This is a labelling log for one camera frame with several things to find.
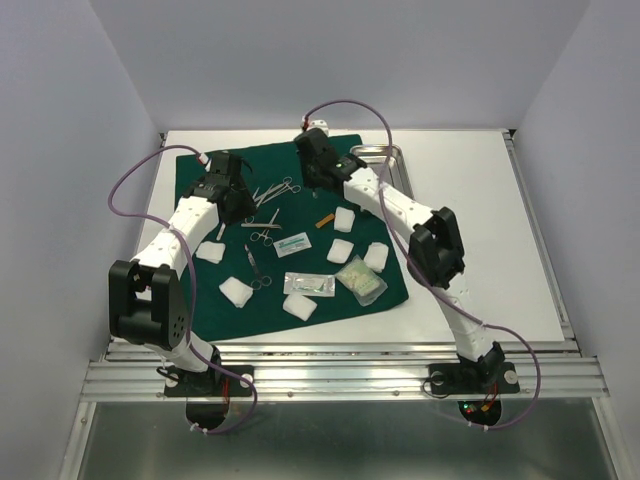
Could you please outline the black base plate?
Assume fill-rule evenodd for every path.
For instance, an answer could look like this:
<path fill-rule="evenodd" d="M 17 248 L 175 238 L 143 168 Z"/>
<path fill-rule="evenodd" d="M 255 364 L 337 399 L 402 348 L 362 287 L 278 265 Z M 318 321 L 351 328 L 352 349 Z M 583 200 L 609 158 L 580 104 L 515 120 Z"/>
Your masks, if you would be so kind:
<path fill-rule="evenodd" d="M 461 363 L 433 363 L 428 366 L 428 384 L 435 395 L 484 395 L 497 386 L 498 394 L 520 392 L 518 375 L 511 362 L 504 362 L 488 375 Z"/>
<path fill-rule="evenodd" d="M 188 372 L 175 366 L 158 367 L 156 372 L 165 380 L 163 395 L 168 398 L 251 398 L 250 387 L 245 381 L 229 377 L 215 370 Z"/>

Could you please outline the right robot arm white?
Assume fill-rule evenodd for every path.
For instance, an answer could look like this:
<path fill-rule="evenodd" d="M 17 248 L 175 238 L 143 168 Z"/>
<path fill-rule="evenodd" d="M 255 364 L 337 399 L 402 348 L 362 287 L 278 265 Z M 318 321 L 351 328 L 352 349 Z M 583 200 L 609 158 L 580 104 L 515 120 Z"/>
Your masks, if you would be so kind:
<path fill-rule="evenodd" d="M 430 289 L 453 334 L 461 381 L 472 390 L 491 384 L 504 353 L 483 323 L 471 317 L 464 247 L 454 212 L 419 204 L 361 158 L 339 155 L 319 128 L 299 134 L 294 145 L 305 187 L 333 192 L 385 221 L 393 237 L 408 248 L 408 271 Z"/>

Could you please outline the aluminium frame rail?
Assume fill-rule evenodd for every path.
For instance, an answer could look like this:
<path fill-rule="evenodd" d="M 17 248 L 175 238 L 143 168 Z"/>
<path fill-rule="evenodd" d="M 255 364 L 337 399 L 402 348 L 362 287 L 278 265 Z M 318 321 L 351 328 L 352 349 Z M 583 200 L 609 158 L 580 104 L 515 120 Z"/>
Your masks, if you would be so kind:
<path fill-rule="evenodd" d="M 242 344 L 219 345 L 226 365 L 251 365 L 262 402 L 330 400 L 419 400 L 431 363 L 452 363 L 450 344 Z M 609 390 L 597 359 L 583 357 L 573 342 L 544 349 L 533 365 L 525 350 L 509 343 L 509 361 L 519 376 L 519 398 L 534 393 L 542 376 L 540 396 L 599 398 Z M 123 341 L 113 341 L 101 360 L 86 371 L 80 398 L 84 402 L 163 401 L 164 383 L 156 370 L 160 358 Z"/>

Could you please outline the orange capped blade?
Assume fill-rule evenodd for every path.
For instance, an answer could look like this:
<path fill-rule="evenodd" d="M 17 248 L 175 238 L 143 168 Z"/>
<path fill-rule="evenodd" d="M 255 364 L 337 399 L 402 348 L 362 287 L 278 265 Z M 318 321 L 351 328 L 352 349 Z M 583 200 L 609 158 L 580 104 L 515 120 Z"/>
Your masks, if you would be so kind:
<path fill-rule="evenodd" d="M 329 224 L 330 222 L 332 222 L 335 219 L 335 214 L 331 213 L 329 215 L 327 215 L 326 217 L 324 217 L 323 219 L 319 220 L 316 224 L 315 227 L 317 229 L 321 229 L 324 226 L 326 226 L 327 224 Z"/>

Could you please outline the thin clear-capped needle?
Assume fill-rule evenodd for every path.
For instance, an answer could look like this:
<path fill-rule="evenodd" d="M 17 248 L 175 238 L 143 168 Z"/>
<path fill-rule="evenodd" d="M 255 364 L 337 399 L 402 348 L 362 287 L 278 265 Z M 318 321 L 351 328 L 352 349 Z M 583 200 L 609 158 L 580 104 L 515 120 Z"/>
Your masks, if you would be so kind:
<path fill-rule="evenodd" d="M 217 233 L 217 236 L 216 236 L 216 240 L 217 240 L 217 241 L 219 241 L 219 240 L 222 238 L 223 233 L 224 233 L 224 231 L 225 231 L 225 228 L 226 228 L 226 224 L 225 224 L 225 223 L 222 223 L 222 224 L 221 224 L 221 226 L 220 226 L 220 229 L 219 229 L 219 231 L 218 231 L 218 233 Z"/>

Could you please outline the clear suture packet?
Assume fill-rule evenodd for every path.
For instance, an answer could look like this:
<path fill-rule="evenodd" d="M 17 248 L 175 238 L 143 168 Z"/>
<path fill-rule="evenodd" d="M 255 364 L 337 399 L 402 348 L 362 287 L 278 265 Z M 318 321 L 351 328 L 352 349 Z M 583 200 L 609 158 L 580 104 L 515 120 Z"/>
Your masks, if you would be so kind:
<path fill-rule="evenodd" d="M 333 275 L 286 272 L 283 293 L 300 294 L 309 297 L 333 298 L 335 277 Z"/>

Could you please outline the white gauze pad middle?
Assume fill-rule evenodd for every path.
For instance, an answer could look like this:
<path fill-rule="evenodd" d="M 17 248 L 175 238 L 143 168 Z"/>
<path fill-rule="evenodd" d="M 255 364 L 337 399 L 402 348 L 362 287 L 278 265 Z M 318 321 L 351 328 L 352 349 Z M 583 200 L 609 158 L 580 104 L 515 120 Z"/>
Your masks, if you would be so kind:
<path fill-rule="evenodd" d="M 344 264 L 349 259 L 353 247 L 354 244 L 352 242 L 336 238 L 332 242 L 326 259 L 334 264 Z"/>

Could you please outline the white gauze pad lower left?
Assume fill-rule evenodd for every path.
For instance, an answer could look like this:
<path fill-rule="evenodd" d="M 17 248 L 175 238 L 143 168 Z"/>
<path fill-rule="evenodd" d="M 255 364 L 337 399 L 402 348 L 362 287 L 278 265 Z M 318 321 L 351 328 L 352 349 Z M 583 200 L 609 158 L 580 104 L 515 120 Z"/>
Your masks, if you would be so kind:
<path fill-rule="evenodd" d="M 229 277 L 219 285 L 220 292 L 236 307 L 243 308 L 253 295 L 253 289 L 236 277 Z"/>

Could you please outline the clear bag of swabs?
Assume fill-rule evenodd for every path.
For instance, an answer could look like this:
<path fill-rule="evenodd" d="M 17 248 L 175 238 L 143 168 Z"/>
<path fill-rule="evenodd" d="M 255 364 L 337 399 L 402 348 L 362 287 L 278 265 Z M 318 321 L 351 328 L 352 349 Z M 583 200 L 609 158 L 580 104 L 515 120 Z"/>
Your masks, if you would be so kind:
<path fill-rule="evenodd" d="M 335 277 L 363 307 L 373 304 L 388 288 L 359 256 L 354 256 Z"/>

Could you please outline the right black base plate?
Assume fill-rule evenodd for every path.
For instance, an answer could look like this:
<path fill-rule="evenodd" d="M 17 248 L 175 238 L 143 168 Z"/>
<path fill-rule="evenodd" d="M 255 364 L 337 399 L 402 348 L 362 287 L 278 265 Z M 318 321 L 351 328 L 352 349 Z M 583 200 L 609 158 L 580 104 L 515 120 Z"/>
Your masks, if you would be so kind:
<path fill-rule="evenodd" d="M 504 362 L 488 375 L 461 363 L 433 363 L 428 366 L 428 384 L 435 395 L 484 395 L 497 386 L 498 394 L 520 392 L 518 375 L 511 362 Z"/>

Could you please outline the steel tweezers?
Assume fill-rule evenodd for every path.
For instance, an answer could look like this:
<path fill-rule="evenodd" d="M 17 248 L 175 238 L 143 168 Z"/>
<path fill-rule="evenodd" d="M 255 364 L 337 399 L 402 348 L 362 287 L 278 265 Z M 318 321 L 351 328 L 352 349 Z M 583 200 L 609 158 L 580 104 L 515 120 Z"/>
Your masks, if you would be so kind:
<path fill-rule="evenodd" d="M 241 223 L 242 228 L 263 228 L 263 229 L 281 229 L 281 225 L 276 222 L 280 209 L 276 209 L 272 218 L 268 222 L 257 222 L 253 217 L 246 219 Z"/>

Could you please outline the white gauze pad upper right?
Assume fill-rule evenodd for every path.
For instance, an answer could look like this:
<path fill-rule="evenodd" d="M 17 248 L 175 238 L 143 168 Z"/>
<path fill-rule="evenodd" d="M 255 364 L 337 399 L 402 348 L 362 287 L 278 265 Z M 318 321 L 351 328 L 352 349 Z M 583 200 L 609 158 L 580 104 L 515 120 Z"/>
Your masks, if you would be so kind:
<path fill-rule="evenodd" d="M 342 233 L 350 233 L 355 221 L 355 212 L 344 207 L 335 210 L 334 229 Z"/>

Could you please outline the steel hemostat forceps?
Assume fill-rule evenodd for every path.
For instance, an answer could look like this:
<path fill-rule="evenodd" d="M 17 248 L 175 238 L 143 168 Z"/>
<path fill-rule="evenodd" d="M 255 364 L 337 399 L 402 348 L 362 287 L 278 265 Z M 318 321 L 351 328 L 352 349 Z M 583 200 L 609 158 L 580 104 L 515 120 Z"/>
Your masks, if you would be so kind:
<path fill-rule="evenodd" d="M 298 184 L 296 184 L 293 180 L 292 177 L 287 176 L 284 177 L 282 179 L 282 182 L 284 184 L 284 188 L 279 191 L 278 193 L 276 193 L 275 195 L 271 196 L 270 198 L 268 198 L 264 203 L 269 202 L 270 200 L 273 200 L 274 198 L 276 198 L 277 196 L 283 194 L 283 193 L 292 193 L 292 194 L 297 194 L 301 191 L 302 187 Z"/>
<path fill-rule="evenodd" d="M 264 246 L 271 246 L 274 240 L 269 236 L 269 232 L 267 230 L 263 230 L 262 232 L 253 232 L 250 235 L 250 240 L 252 242 L 262 242 Z"/>

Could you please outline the white blue-striped packet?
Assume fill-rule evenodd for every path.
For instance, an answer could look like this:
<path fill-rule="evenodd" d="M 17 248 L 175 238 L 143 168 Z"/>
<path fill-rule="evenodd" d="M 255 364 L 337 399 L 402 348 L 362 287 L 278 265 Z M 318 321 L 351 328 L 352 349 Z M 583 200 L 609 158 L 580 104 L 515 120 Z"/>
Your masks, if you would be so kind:
<path fill-rule="evenodd" d="M 311 241 L 306 232 L 302 232 L 284 239 L 274 241 L 273 247 L 278 258 L 283 258 L 294 253 L 310 249 Z"/>

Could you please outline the stainless steel tray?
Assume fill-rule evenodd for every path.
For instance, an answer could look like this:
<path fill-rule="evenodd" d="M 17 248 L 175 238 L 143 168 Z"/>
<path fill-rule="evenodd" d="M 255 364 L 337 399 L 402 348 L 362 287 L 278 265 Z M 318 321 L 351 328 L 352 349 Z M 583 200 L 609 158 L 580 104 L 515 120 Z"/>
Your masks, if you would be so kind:
<path fill-rule="evenodd" d="M 350 154 L 362 159 L 378 176 L 385 175 L 385 181 L 405 196 L 413 199 L 414 193 L 401 148 L 395 144 L 391 149 L 383 144 L 361 144 L 353 146 Z"/>

